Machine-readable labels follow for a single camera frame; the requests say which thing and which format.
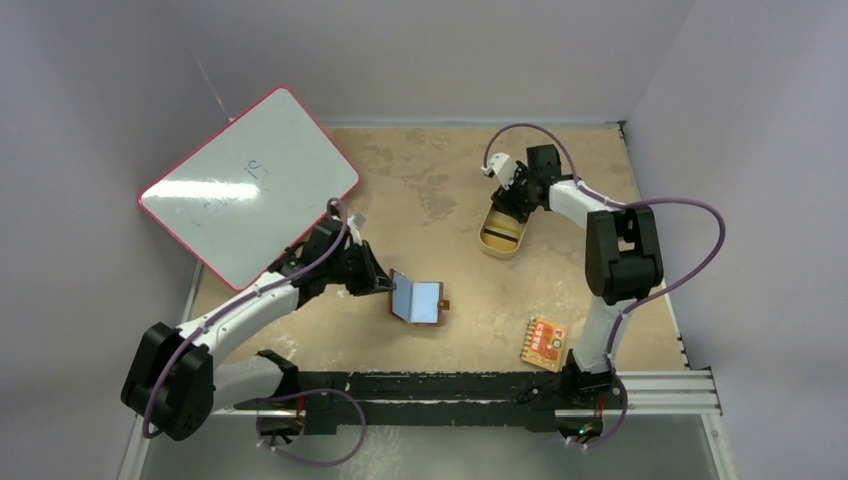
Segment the brown leather card holder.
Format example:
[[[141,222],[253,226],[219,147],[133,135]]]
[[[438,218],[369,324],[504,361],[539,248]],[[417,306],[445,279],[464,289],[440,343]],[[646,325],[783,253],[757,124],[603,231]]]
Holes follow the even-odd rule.
[[[443,314],[450,310],[443,282],[413,281],[391,269],[390,279],[395,289],[389,293],[389,313],[408,325],[436,327],[443,323]]]

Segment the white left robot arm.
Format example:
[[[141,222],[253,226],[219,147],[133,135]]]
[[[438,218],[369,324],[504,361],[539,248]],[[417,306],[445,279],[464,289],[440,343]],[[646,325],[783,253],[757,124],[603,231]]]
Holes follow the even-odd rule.
[[[122,388],[123,404],[143,418],[143,435],[181,441],[222,408],[263,399],[284,409],[297,399],[296,366],[263,350],[226,366],[224,360],[270,323],[341,285],[354,296],[396,285],[362,239],[354,218],[322,219],[265,273],[214,310],[176,327],[146,330]]]

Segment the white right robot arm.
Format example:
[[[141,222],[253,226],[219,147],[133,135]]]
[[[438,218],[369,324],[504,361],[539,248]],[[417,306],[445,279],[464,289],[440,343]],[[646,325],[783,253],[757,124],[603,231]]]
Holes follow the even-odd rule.
[[[593,298],[582,333],[562,371],[561,392],[584,407],[614,387],[618,335],[632,307],[663,279],[664,268],[649,207],[627,207],[562,171],[557,148],[530,147],[521,162],[505,153],[486,159],[482,170],[499,182],[496,211],[525,223],[538,208],[560,214],[585,232],[584,274]]]

